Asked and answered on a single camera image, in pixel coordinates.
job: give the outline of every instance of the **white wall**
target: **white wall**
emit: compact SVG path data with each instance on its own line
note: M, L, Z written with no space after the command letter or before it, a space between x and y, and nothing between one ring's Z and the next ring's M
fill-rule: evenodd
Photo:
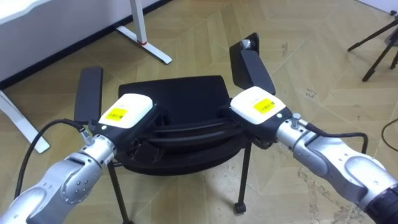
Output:
M128 0L53 0L1 25L0 81L130 14Z
M380 9L386 13L390 13L392 10L398 11L397 0L359 0L365 4L368 4L376 9Z

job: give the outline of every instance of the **black chair leg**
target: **black chair leg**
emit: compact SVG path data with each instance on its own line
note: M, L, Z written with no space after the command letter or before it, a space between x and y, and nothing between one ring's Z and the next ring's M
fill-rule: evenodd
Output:
M246 182L248 181L248 171L251 153L251 142L248 142L244 149L243 157L243 168L241 177L241 186L239 189L238 202L234 204L234 211L236 214L242 214L246 211L246 205L244 204L244 193L246 191Z
M112 161L108 164L108 170L109 170L109 174L111 176L114 193L116 194L116 199L118 200L120 213L121 213L122 219L123 219L123 224L134 224L129 219L129 216L127 215L126 206L124 204L122 192L120 190L118 177L116 175L116 171L114 169L114 164Z

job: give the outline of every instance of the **metal rod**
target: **metal rod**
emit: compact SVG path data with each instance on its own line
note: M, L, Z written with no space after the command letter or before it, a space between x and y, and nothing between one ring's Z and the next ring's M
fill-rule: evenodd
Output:
M109 174L111 176L114 193L116 194L116 199L118 200L120 213L121 213L122 218L123 218L123 223L124 224L132 223L132 221L129 220L129 216L127 215L126 206L124 204L122 192L120 190L118 177L116 175L116 171L114 169L114 164L113 164L112 161L108 164L108 170L109 170Z
M239 189L239 199L238 199L239 204L243 203L243 201L244 201L244 193L246 191L246 182L248 181L250 153L251 153L251 142L249 142L244 149L241 187Z

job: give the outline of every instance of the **yellow label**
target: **yellow label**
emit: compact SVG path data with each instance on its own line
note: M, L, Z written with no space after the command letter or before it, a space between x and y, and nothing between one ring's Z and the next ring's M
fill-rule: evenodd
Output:
M268 111L275 107L275 103L270 99L264 99L254 105L254 109L262 114L266 114Z
M105 118L113 120L113 121L120 121L126 113L127 113L127 110L125 110L125 109L115 108L115 109L111 110L111 112L109 112Z

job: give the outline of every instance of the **desk leg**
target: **desk leg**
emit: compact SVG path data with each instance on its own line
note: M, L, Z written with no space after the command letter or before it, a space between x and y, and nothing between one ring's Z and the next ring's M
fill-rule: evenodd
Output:
M145 30L145 22L144 22L144 15L142 13L142 3L141 0L130 0L132 16L134 19L134 24L136 25L136 32L137 34L131 32L124 26L120 26L117 30L124 34L126 37L131 39L132 41L138 43L142 48L149 51L159 60L163 61L165 64L169 64L172 59L163 53L161 50L153 46L152 44L147 42L147 34Z
M37 130L25 118L25 116L18 110L12 101L0 90L0 110L4 112L10 120L17 126L19 131L25 138L32 142L37 135ZM46 151L50 145L44 138L40 138L36 144L36 151L42 153Z

